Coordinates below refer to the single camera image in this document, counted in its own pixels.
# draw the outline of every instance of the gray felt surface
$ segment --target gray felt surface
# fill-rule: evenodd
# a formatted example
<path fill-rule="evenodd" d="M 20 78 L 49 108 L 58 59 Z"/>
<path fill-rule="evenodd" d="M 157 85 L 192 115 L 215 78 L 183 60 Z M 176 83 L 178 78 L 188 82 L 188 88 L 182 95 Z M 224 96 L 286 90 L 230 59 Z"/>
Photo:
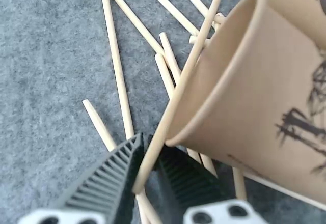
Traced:
<path fill-rule="evenodd" d="M 126 0 L 158 40 L 167 32 L 179 65 L 189 33 L 156 1 Z M 222 0 L 228 14 L 239 0 Z M 189 0 L 171 0 L 198 28 Z M 112 1 L 136 132 L 153 133 L 168 101 L 154 51 Z M 124 130 L 101 0 L 0 0 L 0 223 L 46 207 L 106 149 L 82 100 L 117 142 Z M 230 169 L 218 166 L 232 187 Z M 325 213 L 247 181 L 249 201 L 270 223 L 324 223 Z M 148 196 L 159 213 L 155 175 Z M 139 223 L 135 211 L 133 223 Z"/>

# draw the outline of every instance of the screw hole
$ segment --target screw hole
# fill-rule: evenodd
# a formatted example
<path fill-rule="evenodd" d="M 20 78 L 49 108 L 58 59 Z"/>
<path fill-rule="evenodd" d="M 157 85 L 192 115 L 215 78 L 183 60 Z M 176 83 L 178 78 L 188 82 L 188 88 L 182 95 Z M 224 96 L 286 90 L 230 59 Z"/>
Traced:
<path fill-rule="evenodd" d="M 87 220 L 83 220 L 80 224 L 97 224 L 97 223 L 92 219 L 87 219 Z"/>
<path fill-rule="evenodd" d="M 238 206 L 238 205 L 233 205 L 233 206 L 229 207 L 229 213 L 231 216 L 234 216 L 234 217 L 245 217 L 248 215 L 245 208 Z"/>
<path fill-rule="evenodd" d="M 58 222 L 59 222 L 58 218 L 52 216 L 42 220 L 40 224 L 57 224 Z"/>
<path fill-rule="evenodd" d="M 212 223 L 212 218 L 205 212 L 197 212 L 193 215 L 193 222 L 195 224 L 210 224 Z"/>

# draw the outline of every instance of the bamboo skewer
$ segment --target bamboo skewer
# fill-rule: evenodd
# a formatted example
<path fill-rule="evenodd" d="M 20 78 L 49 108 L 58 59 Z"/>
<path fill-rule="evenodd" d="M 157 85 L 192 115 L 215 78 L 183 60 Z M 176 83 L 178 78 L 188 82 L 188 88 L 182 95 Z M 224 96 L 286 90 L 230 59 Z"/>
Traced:
<path fill-rule="evenodd" d="M 139 18 L 134 14 L 131 8 L 124 0 L 114 0 L 121 10 L 125 13 L 131 23 L 136 27 L 136 29 L 140 32 L 140 34 L 145 38 L 148 44 L 154 49 L 156 53 L 160 53 L 163 56 L 164 51 L 161 45 L 156 41 L 156 39 L 152 36 L 152 34 L 147 30 L 144 24 L 139 20 Z"/>
<path fill-rule="evenodd" d="M 192 4 L 197 8 L 197 10 L 205 17 L 208 12 L 208 8 L 201 0 L 190 0 Z M 217 13 L 214 17 L 214 22 L 212 23 L 212 27 L 216 30 L 220 24 L 222 24 L 225 20 L 225 17 L 222 13 Z"/>
<path fill-rule="evenodd" d="M 105 17 L 105 22 L 106 22 L 106 28 L 107 28 L 107 34 L 108 34 L 108 39 L 110 43 L 110 48 L 111 48 L 111 54 L 112 54 L 112 61 L 113 61 L 113 66 L 114 66 L 114 72 L 116 76 L 116 83 L 118 87 L 118 95 L 119 95 L 119 101 L 120 101 L 120 106 L 121 106 L 121 111 L 122 111 L 122 119 L 123 119 L 123 125 L 124 125 L 124 130 L 126 134 L 126 139 L 129 139 L 134 136 L 134 130 L 133 130 L 133 125 L 132 125 L 132 119 L 131 119 L 131 113 L 130 113 L 130 107 L 129 107 L 129 102 L 128 102 L 128 96 L 127 96 L 127 91 L 126 91 L 126 86 L 123 78 L 123 72 L 122 72 L 122 66 L 121 66 L 121 60 L 120 60 L 120 54 L 119 54 L 119 47 L 118 47 L 118 42 L 117 42 L 117 37 L 116 37 L 116 32 L 115 32 L 115 27 L 114 27 L 114 22 L 113 22 L 113 16 L 112 16 L 112 11 L 111 11 L 111 5 L 110 5 L 110 0 L 102 0 L 103 3 L 103 10 L 104 10 L 104 17 Z M 90 102 L 86 102 L 86 105 L 88 107 L 92 107 Z M 96 113 L 96 110 L 93 108 L 93 113 L 95 115 L 94 118 L 97 119 L 97 123 L 101 126 L 100 128 L 103 130 L 103 136 L 105 140 L 106 137 L 110 138 L 110 149 L 112 149 L 112 146 L 114 148 L 116 147 L 116 144 L 114 144 L 114 141 L 112 137 L 110 136 L 109 132 L 104 128 L 104 124 L 101 121 L 100 117 Z M 139 212 L 140 212 L 140 218 L 141 218 L 141 223 L 142 224 L 149 224 L 149 221 L 146 217 L 146 212 L 151 212 L 151 210 L 144 210 L 143 206 L 139 206 Z"/>
<path fill-rule="evenodd" d="M 167 90 L 168 97 L 169 97 L 169 99 L 171 99 L 173 96 L 173 92 L 174 92 L 174 85 L 173 85 L 171 76 L 169 74 L 168 68 L 166 67 L 166 64 L 164 62 L 164 58 L 161 54 L 157 53 L 155 55 L 155 60 L 156 60 L 159 72 L 161 74 L 165 89 Z M 198 163 L 201 164 L 199 154 L 196 151 L 187 148 L 187 152 L 191 158 L 193 158 L 195 161 L 197 161 Z"/>
<path fill-rule="evenodd" d="M 205 6 L 205 4 L 201 0 L 190 0 L 192 4 L 196 7 L 196 9 L 205 17 L 208 12 L 208 8 Z M 218 23 L 213 21 L 212 27 L 216 30 L 219 26 Z"/>
<path fill-rule="evenodd" d="M 196 36 L 199 33 L 198 29 L 169 0 L 158 1 L 192 35 Z"/>
<path fill-rule="evenodd" d="M 197 42 L 197 37 L 190 36 L 189 37 L 189 44 L 194 44 L 195 42 Z M 210 39 L 206 38 L 205 43 L 204 43 L 204 47 L 208 46 L 209 42 L 210 42 Z"/>
<path fill-rule="evenodd" d="M 91 102 L 88 99 L 83 100 L 83 105 L 91 118 L 91 121 L 101 137 L 104 145 L 106 146 L 107 150 L 111 152 L 113 149 L 116 148 L 116 143 L 114 142 L 113 138 L 111 137 L 110 133 L 107 131 L 104 123 L 102 122 L 100 116 L 96 112 L 95 108 L 92 106 Z"/>
<path fill-rule="evenodd" d="M 198 9 L 198 11 L 205 17 L 208 13 L 208 8 L 205 6 L 205 4 L 201 0 L 190 0 L 194 6 Z M 225 20 L 225 17 L 222 13 L 217 13 L 214 17 L 215 22 L 212 23 L 212 26 L 215 30 L 218 28 L 218 23 L 222 24 Z M 189 43 L 195 43 L 196 37 L 190 36 Z M 209 39 L 205 40 L 205 46 L 209 44 Z M 201 155 L 203 165 L 204 162 L 208 165 L 208 167 L 214 167 L 212 164 L 212 161 L 209 157 L 205 155 Z M 245 180 L 243 177 L 242 171 L 240 171 L 237 168 L 233 168 L 233 178 L 234 178 L 234 187 L 236 191 L 236 196 L 238 199 L 246 200 L 247 199 L 247 193 L 246 193 L 246 187 L 245 187 Z"/>
<path fill-rule="evenodd" d="M 206 18 L 202 24 L 202 27 L 200 28 L 197 42 L 193 45 L 192 50 L 190 51 L 189 57 L 186 61 L 186 64 L 184 66 L 182 75 L 180 77 L 180 82 L 178 86 L 175 89 L 174 95 L 170 102 L 168 103 L 168 106 L 161 118 L 160 123 L 158 124 L 158 127 L 156 129 L 156 132 L 154 134 L 154 137 L 152 138 L 152 141 L 148 147 L 148 150 L 144 156 L 144 159 L 141 163 L 141 166 L 138 171 L 138 175 L 136 177 L 134 186 L 133 186 L 133 192 L 138 193 L 140 192 L 144 184 L 159 156 L 159 153 L 165 143 L 165 139 L 169 130 L 169 126 L 172 122 L 173 116 L 176 112 L 177 106 L 179 101 L 181 100 L 183 91 L 186 87 L 187 81 L 189 80 L 193 68 L 196 64 L 196 61 L 202 51 L 202 48 L 204 46 L 205 39 L 207 37 L 207 34 L 209 32 L 211 23 L 213 22 L 214 16 L 218 10 L 218 7 L 220 5 L 221 0 L 213 0 L 208 13 L 206 15 Z"/>
<path fill-rule="evenodd" d="M 235 167 L 232 167 L 232 170 L 236 197 L 240 200 L 247 200 L 247 192 L 243 172 L 239 168 Z"/>
<path fill-rule="evenodd" d="M 174 82 L 175 82 L 175 84 L 178 84 L 179 79 L 180 79 L 180 75 L 181 75 L 181 71 L 180 71 L 180 69 L 178 67 L 177 61 L 176 61 L 175 56 L 173 54 L 173 51 L 172 51 L 168 36 L 167 36 L 167 34 L 165 32 L 161 32 L 159 34 L 159 38 L 161 39 L 163 50 L 165 52 L 167 63 L 170 66 L 170 70 L 172 72 Z"/>
<path fill-rule="evenodd" d="M 162 32 L 159 34 L 159 37 L 161 38 L 161 42 L 162 42 L 162 45 L 164 47 L 164 51 L 165 52 L 169 52 L 170 54 L 166 56 L 167 57 L 171 57 L 169 60 L 168 60 L 168 63 L 170 64 L 170 69 L 171 70 L 175 70 L 176 72 L 172 72 L 172 76 L 173 76 L 173 79 L 175 81 L 175 84 L 178 85 L 179 83 L 179 80 L 180 80 L 180 69 L 178 67 L 178 64 L 176 62 L 176 59 L 175 59 L 175 56 L 173 54 L 173 51 L 171 49 L 171 46 L 170 46 L 170 43 L 169 43 L 169 39 L 167 37 L 167 34 L 165 32 Z M 159 54 L 157 54 L 156 56 L 158 56 L 157 58 L 158 59 L 163 59 L 162 56 L 159 56 Z M 168 69 L 167 67 L 165 67 L 166 71 L 167 71 L 167 74 L 166 74 L 166 77 L 167 79 L 170 80 L 170 83 L 172 83 L 172 79 L 170 77 L 170 74 L 168 72 Z M 214 168 L 214 165 L 212 163 L 212 160 L 207 157 L 206 155 L 204 154 L 200 154 L 201 157 L 199 157 L 199 154 L 192 150 L 192 149 L 189 149 L 187 148 L 187 152 L 188 152 L 188 155 L 193 158 L 195 161 L 197 161 L 198 163 L 202 163 L 203 162 L 203 166 L 209 170 L 213 175 L 215 175 L 217 177 L 217 174 L 216 174 L 216 171 L 215 171 L 215 168 Z"/>
<path fill-rule="evenodd" d="M 104 123 L 102 122 L 102 119 L 100 118 L 95 108 L 93 107 L 93 105 L 88 99 L 83 100 L 83 105 L 89 117 L 91 118 L 91 121 L 97 133 L 100 135 L 102 141 L 104 142 L 104 145 L 106 146 L 107 150 L 111 152 L 117 147 L 117 145 L 112 139 Z M 139 195 L 136 195 L 136 199 L 139 203 L 139 210 L 140 210 L 140 217 L 141 217 L 142 224 L 149 224 L 149 223 L 161 224 L 158 215 L 156 214 L 155 210 L 153 209 L 149 200 L 146 197 L 145 191 L 142 191 L 140 192 Z"/>
<path fill-rule="evenodd" d="M 156 61 L 156 64 L 158 66 L 158 70 L 159 70 L 159 72 L 161 74 L 164 86 L 165 86 L 165 88 L 167 90 L 168 97 L 172 98 L 173 92 L 174 92 L 174 85 L 173 85 L 173 82 L 171 80 L 169 70 L 167 68 L 167 65 L 165 64 L 164 57 L 162 56 L 162 54 L 157 53 L 155 55 L 155 61 Z"/>
<path fill-rule="evenodd" d="M 116 82 L 118 87 L 118 95 L 120 100 L 122 119 L 123 119 L 123 124 L 125 125 L 125 134 L 126 134 L 126 138 L 131 138 L 134 135 L 134 131 L 133 131 L 133 125 L 132 125 L 131 114 L 129 109 L 126 85 L 123 78 L 119 47 L 118 47 L 116 31 L 113 23 L 110 0 L 102 0 L 102 3 L 103 3 L 104 17 L 106 22 L 107 35 L 108 35 L 108 40 L 111 48 L 113 68 L 114 68 L 114 73 L 116 76 Z"/>

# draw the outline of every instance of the paper cup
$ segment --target paper cup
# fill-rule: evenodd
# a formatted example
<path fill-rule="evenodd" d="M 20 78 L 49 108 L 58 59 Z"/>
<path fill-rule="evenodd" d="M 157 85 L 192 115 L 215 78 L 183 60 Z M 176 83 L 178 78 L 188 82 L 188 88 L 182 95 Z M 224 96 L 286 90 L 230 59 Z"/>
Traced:
<path fill-rule="evenodd" d="M 200 56 L 166 144 L 326 203 L 326 131 L 313 122 L 324 74 L 314 42 L 267 0 L 242 0 Z"/>
<path fill-rule="evenodd" d="M 326 0 L 268 0 L 279 14 L 326 49 Z"/>

